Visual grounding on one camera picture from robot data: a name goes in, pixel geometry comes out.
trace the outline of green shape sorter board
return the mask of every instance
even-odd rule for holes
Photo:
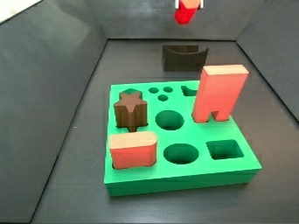
[[[258,158],[230,117],[206,123],[193,120],[198,80],[113,85],[107,125],[105,183],[110,196],[158,193],[209,186],[248,183],[262,169]],[[114,104],[121,92],[142,91],[147,101],[149,126],[158,136],[157,163],[147,167],[115,170],[109,137],[127,133],[117,126]]]

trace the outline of block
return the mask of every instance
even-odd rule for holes
[[[137,132],[138,127],[147,125],[147,101],[141,99],[141,91],[133,94],[121,93],[121,100],[115,103],[117,126]]]
[[[198,45],[165,45],[163,71],[201,72],[206,64],[209,51],[210,48],[200,51]]]
[[[122,170],[113,167],[107,142],[105,183],[111,197],[244,184],[256,177],[262,166],[233,117],[226,122],[193,120],[201,85],[188,80],[111,86],[107,136],[127,133],[117,127],[114,103],[121,92],[137,88],[149,103],[149,125],[138,131],[153,131],[159,139],[155,164]],[[193,92],[185,94],[184,87]]]
[[[186,9],[196,9],[201,8],[202,0],[181,0]]]
[[[153,131],[142,131],[111,135],[110,153],[115,169],[154,165],[157,134]]]
[[[248,77],[249,70],[242,65],[204,68],[193,109],[193,118],[197,123],[206,123],[212,114],[218,122],[230,119]]]
[[[174,13],[174,18],[180,25],[188,25],[192,22],[198,9],[200,6],[196,8],[186,8],[184,1],[180,2],[180,9]]]

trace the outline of pink block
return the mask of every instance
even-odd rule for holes
[[[157,134],[153,131],[143,131],[111,135],[110,152],[117,170],[154,165]]]
[[[188,9],[200,8],[202,5],[202,0],[181,0],[181,1]]]
[[[218,122],[228,121],[249,77],[242,65],[205,66],[193,109],[197,123],[206,123],[213,114]]]

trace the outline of dark brown block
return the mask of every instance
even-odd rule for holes
[[[147,101],[141,99],[141,91],[133,94],[121,93],[115,103],[117,126],[137,132],[138,127],[147,125]]]
[[[210,48],[200,52],[197,45],[163,46],[163,70],[166,72],[201,72]]]

